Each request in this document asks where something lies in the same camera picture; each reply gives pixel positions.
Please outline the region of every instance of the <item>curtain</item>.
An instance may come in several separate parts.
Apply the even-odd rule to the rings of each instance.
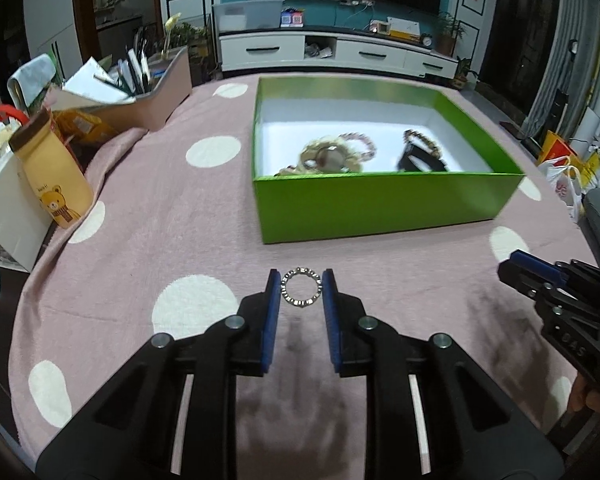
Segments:
[[[571,40],[578,41],[575,58],[570,53]],[[600,0],[560,0],[549,61],[536,100],[522,124],[527,137],[542,128],[557,89],[569,95],[560,134],[573,136],[586,108],[599,56]]]

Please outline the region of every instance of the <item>drawer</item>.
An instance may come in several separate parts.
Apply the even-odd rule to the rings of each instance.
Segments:
[[[271,34],[221,38],[222,70],[268,66],[304,59],[304,36]]]
[[[404,69],[409,75],[418,77],[432,74],[452,79],[456,75],[457,66],[458,64],[455,61],[410,50],[406,52],[406,58],[404,60]]]
[[[405,51],[362,41],[338,40],[336,61],[370,70],[391,70],[404,66]]]

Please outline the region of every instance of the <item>plastic bag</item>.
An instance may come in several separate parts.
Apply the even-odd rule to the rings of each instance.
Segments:
[[[569,164],[569,157],[565,155],[544,161],[538,166],[538,170],[567,205],[571,220],[578,223],[582,208],[582,185],[578,168]]]

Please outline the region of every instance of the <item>yellow package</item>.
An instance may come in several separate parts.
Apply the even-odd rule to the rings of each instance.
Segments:
[[[119,134],[100,118],[80,110],[54,112],[54,119],[65,139],[73,137],[85,146],[101,146]]]

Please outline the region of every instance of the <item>red handle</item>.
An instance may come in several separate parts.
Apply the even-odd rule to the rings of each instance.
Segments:
[[[9,117],[13,117],[19,121],[21,126],[24,126],[29,122],[29,118],[20,110],[16,110],[16,108],[11,105],[0,105],[0,122],[4,123],[6,121],[8,124]]]

